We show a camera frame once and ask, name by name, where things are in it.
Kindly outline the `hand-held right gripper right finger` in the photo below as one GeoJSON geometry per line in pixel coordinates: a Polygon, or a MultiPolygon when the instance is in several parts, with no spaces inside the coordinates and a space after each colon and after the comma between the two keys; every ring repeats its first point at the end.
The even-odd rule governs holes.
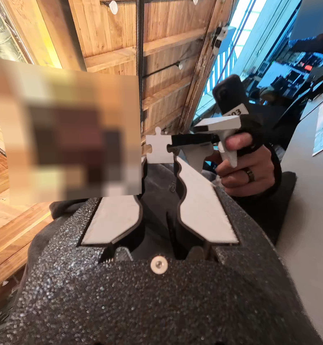
{"type": "Polygon", "coordinates": [[[174,167],[179,168],[176,177],[181,186],[180,224],[212,245],[238,244],[214,185],[180,157],[176,157],[174,167]]]}

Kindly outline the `person's left hand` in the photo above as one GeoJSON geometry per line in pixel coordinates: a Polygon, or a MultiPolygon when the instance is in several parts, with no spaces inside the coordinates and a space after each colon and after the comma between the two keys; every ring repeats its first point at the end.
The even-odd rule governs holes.
{"type": "Polygon", "coordinates": [[[258,195],[275,184],[271,152],[264,145],[253,153],[238,157],[236,167],[223,160],[217,151],[205,160],[218,164],[216,173],[221,178],[225,192],[232,197],[258,195]]]}

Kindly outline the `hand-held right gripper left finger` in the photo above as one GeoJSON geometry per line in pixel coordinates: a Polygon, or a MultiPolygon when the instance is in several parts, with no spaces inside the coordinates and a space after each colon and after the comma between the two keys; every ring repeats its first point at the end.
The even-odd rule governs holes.
{"type": "Polygon", "coordinates": [[[81,238],[82,246],[138,247],[145,237],[143,208],[146,158],[141,159],[142,180],[138,195],[102,197],[97,202],[81,238]]]}

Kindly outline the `white ceiling device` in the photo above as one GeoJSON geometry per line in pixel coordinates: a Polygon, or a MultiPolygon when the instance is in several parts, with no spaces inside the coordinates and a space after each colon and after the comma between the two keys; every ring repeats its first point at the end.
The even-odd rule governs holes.
{"type": "Polygon", "coordinates": [[[222,41],[226,38],[229,26],[217,27],[212,38],[211,47],[213,49],[219,49],[222,41]]]}

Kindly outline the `white-backed puzzle piece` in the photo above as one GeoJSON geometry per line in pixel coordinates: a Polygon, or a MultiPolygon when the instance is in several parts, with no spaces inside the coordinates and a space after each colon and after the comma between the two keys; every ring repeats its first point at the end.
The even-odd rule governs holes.
{"type": "Polygon", "coordinates": [[[151,153],[147,153],[148,164],[172,164],[174,162],[173,153],[168,152],[167,146],[172,144],[171,135],[162,135],[161,128],[155,127],[154,135],[146,135],[146,145],[152,148],[151,153]]]}

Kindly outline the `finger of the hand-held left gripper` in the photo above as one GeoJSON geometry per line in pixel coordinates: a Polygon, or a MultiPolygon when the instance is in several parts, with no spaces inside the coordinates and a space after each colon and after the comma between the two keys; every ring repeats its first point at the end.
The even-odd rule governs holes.
{"type": "Polygon", "coordinates": [[[179,168],[181,168],[181,163],[185,162],[201,173],[205,159],[214,153],[214,145],[211,141],[191,140],[167,144],[167,151],[174,154],[175,164],[179,168]]]}
{"type": "Polygon", "coordinates": [[[172,141],[220,141],[219,134],[240,128],[239,116],[205,118],[193,127],[193,134],[172,135],[172,141]]]}

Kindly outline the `grey sweater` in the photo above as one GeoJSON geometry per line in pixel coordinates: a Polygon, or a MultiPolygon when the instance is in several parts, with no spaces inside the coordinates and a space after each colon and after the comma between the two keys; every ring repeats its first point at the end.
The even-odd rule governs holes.
{"type": "MultiPolygon", "coordinates": [[[[156,255],[185,258],[188,251],[181,240],[176,238],[176,209],[180,199],[176,193],[173,164],[149,165],[144,183],[146,190],[140,202],[145,237],[131,253],[133,260],[145,260],[156,255]]],[[[49,240],[86,201],[87,199],[57,201],[50,205],[53,221],[32,240],[24,273],[32,269],[49,240]]]]}

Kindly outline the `silver ventilation duct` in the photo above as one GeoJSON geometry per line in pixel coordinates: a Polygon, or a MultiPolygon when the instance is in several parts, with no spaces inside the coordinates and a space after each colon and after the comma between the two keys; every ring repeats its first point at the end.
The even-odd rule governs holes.
{"type": "Polygon", "coordinates": [[[0,16],[0,59],[25,63],[25,59],[15,43],[10,31],[0,16]]]}

